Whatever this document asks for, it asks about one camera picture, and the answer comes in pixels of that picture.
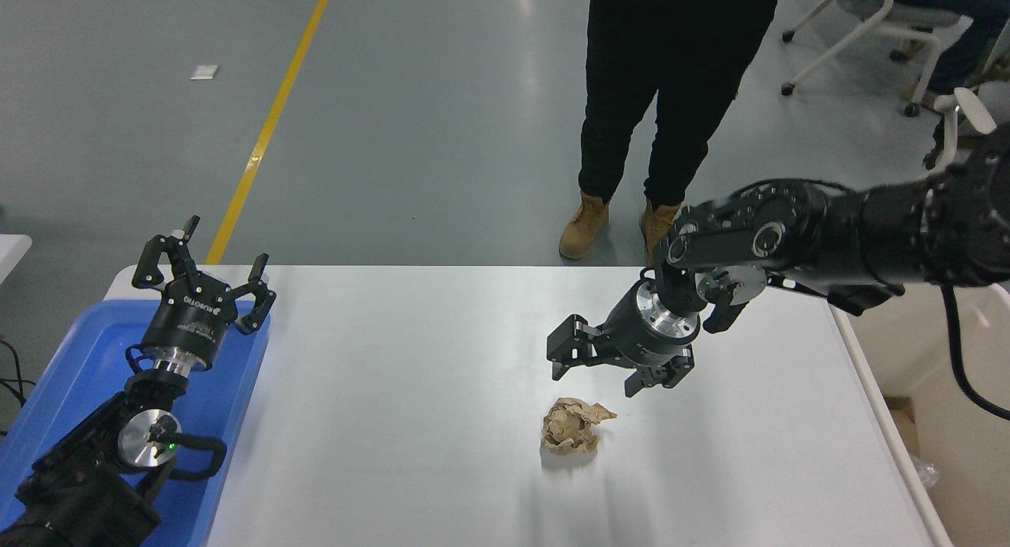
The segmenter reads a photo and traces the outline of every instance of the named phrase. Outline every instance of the person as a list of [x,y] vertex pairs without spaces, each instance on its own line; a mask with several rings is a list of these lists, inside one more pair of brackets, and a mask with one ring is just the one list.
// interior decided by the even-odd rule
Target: person
[[609,219],[631,132],[656,99],[639,227],[646,259],[668,233],[708,139],[758,53],[778,0],[590,0],[582,202],[559,242],[589,255]]
[[937,95],[949,95],[964,87],[979,66],[990,42],[1003,30],[1010,18],[1010,0],[895,0],[902,4],[941,8],[972,19],[972,25],[946,48],[936,62],[936,69],[926,86],[922,104],[933,108]]

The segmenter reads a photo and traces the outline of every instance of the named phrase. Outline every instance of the white tabletop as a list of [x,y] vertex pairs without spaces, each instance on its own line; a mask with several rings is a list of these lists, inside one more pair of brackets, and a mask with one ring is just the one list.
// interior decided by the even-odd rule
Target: white tabletop
[[0,284],[31,247],[28,235],[0,234]]
[[[209,266],[231,285],[245,266]],[[106,299],[144,299],[124,269]],[[828,306],[765,292],[675,390],[550,380],[629,267],[271,266],[271,341],[207,545],[931,545]],[[199,374],[191,382],[199,382]],[[557,397],[618,418],[539,446]]]

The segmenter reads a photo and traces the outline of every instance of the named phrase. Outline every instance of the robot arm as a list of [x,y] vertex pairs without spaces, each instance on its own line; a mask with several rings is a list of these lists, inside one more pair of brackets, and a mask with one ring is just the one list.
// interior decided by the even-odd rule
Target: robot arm
[[578,364],[631,367],[625,395],[673,388],[694,366],[702,327],[724,331],[766,286],[863,313],[906,282],[985,286],[1010,280],[1010,125],[964,165],[863,192],[770,180],[686,208],[641,278],[603,324],[573,314],[547,339],[553,378]]
[[[260,329],[276,293],[263,278],[266,253],[234,289],[199,270],[187,247],[198,221],[193,216],[178,236],[155,235],[144,245],[132,284],[158,289],[162,302],[143,339],[126,349],[133,375],[32,464],[15,494],[24,514],[0,532],[0,545],[139,545],[162,522],[154,502],[168,480],[205,480],[220,469],[225,444],[184,433],[173,404],[185,396],[193,371],[213,367],[231,323],[243,335]],[[158,269],[163,253],[172,266],[167,284]],[[256,296],[256,304],[238,317],[235,299],[244,295]],[[181,469],[181,447],[211,458],[200,470]],[[140,473],[136,485],[122,477]]]

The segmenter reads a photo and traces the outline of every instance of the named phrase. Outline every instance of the gray floor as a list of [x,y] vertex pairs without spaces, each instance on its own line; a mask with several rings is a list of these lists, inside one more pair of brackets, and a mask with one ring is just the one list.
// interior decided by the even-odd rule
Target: gray floor
[[[852,26],[832,8],[779,41],[818,1],[780,1],[689,201],[774,176],[922,176],[935,118],[901,115],[916,73],[887,60],[887,38],[779,96]],[[34,240],[0,285],[0,334],[28,378],[152,234],[199,213],[206,255],[315,2],[0,0],[0,206],[7,233]],[[557,241],[578,202],[587,4],[332,0],[224,262],[569,263]],[[189,81],[198,64],[217,79]],[[652,130],[646,116],[580,265],[640,262]],[[0,400],[0,427],[15,413]]]

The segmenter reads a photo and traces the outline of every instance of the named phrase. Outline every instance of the cable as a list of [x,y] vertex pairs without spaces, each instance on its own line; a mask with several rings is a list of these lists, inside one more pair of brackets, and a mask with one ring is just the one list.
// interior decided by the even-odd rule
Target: cable
[[943,293],[943,309],[946,311],[947,317],[947,338],[950,343],[950,367],[953,369],[953,378],[956,378],[958,388],[961,388],[962,392],[965,393],[965,396],[972,403],[977,404],[977,406],[984,408],[984,410],[996,415],[1000,419],[1010,421],[1010,411],[980,396],[972,388],[971,382],[968,381],[968,375],[965,373],[965,358],[962,355],[961,318],[957,317],[957,300],[953,296],[952,286],[941,286],[940,292]]
[[[11,396],[14,396],[14,399],[17,400],[19,406],[24,407],[25,402],[27,402],[27,399],[24,396],[24,385],[25,382],[28,382],[29,386],[34,386],[35,382],[26,381],[24,375],[21,374],[21,357],[18,357],[17,349],[14,349],[14,346],[11,346],[10,342],[4,341],[4,339],[0,339],[0,343],[7,346],[7,349],[10,349],[11,355],[14,356],[14,374],[16,375],[15,378],[0,378],[0,386],[2,386],[5,390],[8,390]],[[14,386],[11,386],[11,382],[17,382],[17,389],[15,389]],[[0,437],[6,436],[7,431],[0,431]]]
[[27,400],[24,399],[24,395],[22,393],[18,393],[18,390],[15,390],[13,386],[7,381],[0,381],[0,386],[2,386],[2,388],[6,388],[8,392],[10,392],[10,395],[14,396],[14,399],[17,400],[17,403],[21,404],[21,407],[24,407],[24,402]]
[[14,346],[11,346],[10,342],[5,341],[4,339],[0,339],[0,343],[3,343],[4,346],[7,346],[7,349],[10,349],[11,355],[14,356],[14,371],[15,375],[17,375],[17,390],[18,393],[21,393],[21,397],[23,399],[24,375],[21,375],[21,359],[20,357],[17,356],[17,349],[14,349]]

